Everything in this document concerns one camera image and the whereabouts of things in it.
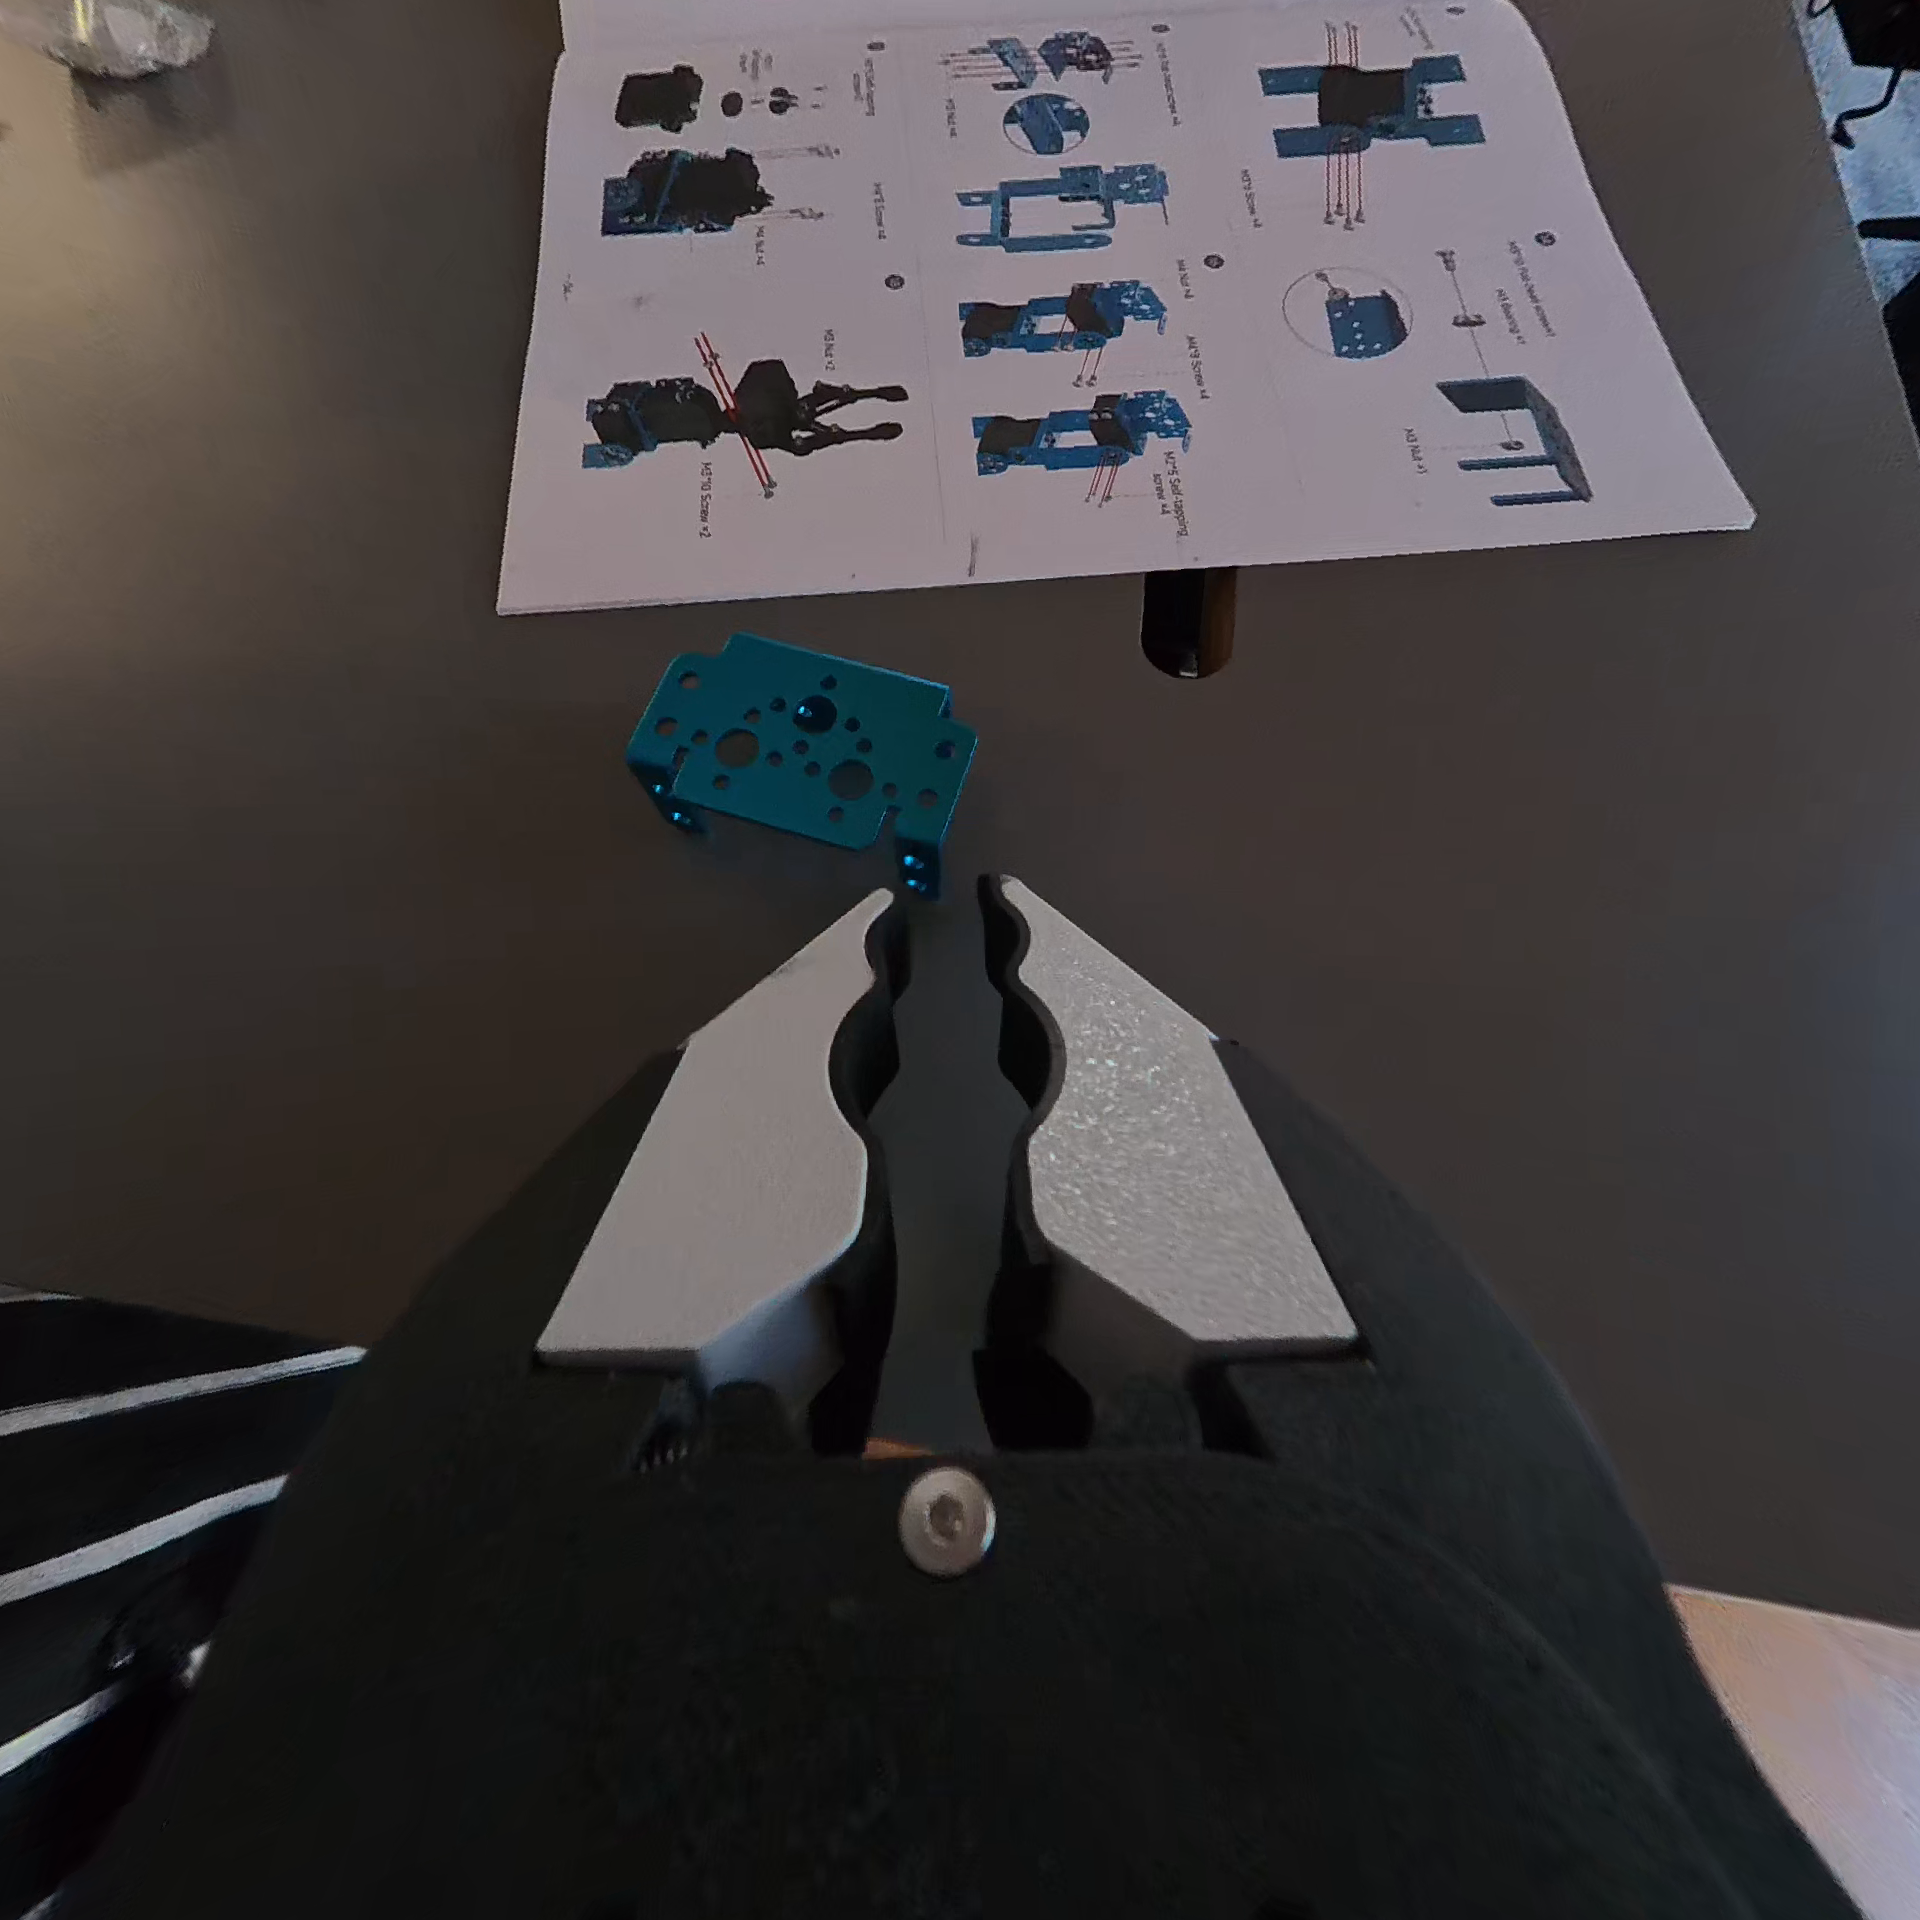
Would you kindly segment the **open instruction manual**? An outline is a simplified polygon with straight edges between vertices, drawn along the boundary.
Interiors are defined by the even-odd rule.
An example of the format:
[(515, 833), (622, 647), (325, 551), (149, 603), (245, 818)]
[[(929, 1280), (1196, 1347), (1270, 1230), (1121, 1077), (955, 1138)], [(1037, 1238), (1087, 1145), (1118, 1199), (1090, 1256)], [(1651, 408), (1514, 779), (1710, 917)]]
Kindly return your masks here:
[(1514, 6), (563, 6), (505, 615), (1742, 533)]

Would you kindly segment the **dark grey desk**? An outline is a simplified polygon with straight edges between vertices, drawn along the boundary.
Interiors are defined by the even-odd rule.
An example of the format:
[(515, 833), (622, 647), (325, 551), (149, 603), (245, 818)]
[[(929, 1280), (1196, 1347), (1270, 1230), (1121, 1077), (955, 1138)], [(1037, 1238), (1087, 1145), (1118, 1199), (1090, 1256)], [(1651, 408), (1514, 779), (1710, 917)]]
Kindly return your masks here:
[(1915, 1623), (1915, 459), (1791, 6), (1525, 6), (1757, 526), (500, 621), (557, 6), (4, 47), (4, 1280), (371, 1342), (884, 879), (622, 766), (733, 629), (979, 729), (881, 1134), (886, 1414), (961, 1435), (1033, 885), (1495, 1286), (1691, 1586)]

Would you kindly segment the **blue metal bracket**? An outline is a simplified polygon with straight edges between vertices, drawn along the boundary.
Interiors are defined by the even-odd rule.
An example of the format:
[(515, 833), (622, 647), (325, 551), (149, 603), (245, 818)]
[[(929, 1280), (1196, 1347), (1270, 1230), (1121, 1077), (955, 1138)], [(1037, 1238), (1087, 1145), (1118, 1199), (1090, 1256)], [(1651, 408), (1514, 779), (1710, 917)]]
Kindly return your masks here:
[(935, 902), (973, 755), (947, 685), (733, 634), (665, 669), (623, 762), (684, 833), (717, 816), (843, 851), (890, 833), (898, 885)]

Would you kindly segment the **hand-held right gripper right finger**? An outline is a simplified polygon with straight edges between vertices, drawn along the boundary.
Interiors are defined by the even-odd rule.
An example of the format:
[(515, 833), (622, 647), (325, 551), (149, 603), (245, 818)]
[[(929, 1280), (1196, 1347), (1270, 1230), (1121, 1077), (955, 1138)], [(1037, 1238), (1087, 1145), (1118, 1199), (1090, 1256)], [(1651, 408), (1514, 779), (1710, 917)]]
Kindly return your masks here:
[(1133, 1395), (1205, 1431), (1234, 1365), (1363, 1357), (1214, 1029), (1027, 882), (975, 898), (1025, 1104), (975, 1347), (993, 1445), (1079, 1449)]

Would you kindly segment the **black white-striped clothing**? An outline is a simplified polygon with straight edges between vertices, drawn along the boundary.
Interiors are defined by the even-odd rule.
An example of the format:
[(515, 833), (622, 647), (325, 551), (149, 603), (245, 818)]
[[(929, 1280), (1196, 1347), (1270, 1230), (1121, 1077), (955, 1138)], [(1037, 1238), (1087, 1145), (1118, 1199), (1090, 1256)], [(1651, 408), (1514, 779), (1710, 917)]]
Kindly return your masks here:
[(4, 1919), (54, 1913), (141, 1785), (364, 1357), (4, 1288)]

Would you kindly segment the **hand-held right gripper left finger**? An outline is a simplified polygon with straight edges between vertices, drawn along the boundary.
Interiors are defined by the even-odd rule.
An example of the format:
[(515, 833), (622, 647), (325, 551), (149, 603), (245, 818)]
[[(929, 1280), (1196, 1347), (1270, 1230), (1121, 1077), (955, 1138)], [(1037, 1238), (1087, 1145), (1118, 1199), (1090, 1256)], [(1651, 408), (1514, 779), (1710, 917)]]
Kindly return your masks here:
[(907, 959), (881, 888), (678, 1047), (540, 1363), (761, 1385), (817, 1451), (867, 1449), (898, 1289), (873, 1110)]

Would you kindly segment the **clear plastic bag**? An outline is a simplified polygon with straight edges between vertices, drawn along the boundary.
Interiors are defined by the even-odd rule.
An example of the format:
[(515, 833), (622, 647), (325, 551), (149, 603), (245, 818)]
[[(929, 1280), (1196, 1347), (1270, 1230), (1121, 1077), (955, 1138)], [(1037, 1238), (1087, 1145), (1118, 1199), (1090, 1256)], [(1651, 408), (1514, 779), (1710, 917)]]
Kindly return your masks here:
[(4, 38), (87, 80), (132, 83), (204, 61), (212, 22), (170, 3), (4, 3)]

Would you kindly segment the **black chair base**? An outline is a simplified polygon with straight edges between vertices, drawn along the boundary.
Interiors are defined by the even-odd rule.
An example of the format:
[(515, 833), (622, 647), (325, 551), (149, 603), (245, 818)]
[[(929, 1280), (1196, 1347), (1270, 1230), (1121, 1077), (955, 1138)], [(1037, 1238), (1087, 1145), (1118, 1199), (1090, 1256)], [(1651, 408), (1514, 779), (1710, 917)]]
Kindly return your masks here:
[(1806, 19), (1833, 17), (1854, 67), (1887, 74), (1883, 95), (1871, 105), (1849, 109), (1830, 121), (1830, 142), (1851, 151), (1854, 121), (1883, 112), (1902, 79), (1917, 70), (1917, 3), (1807, 3)]

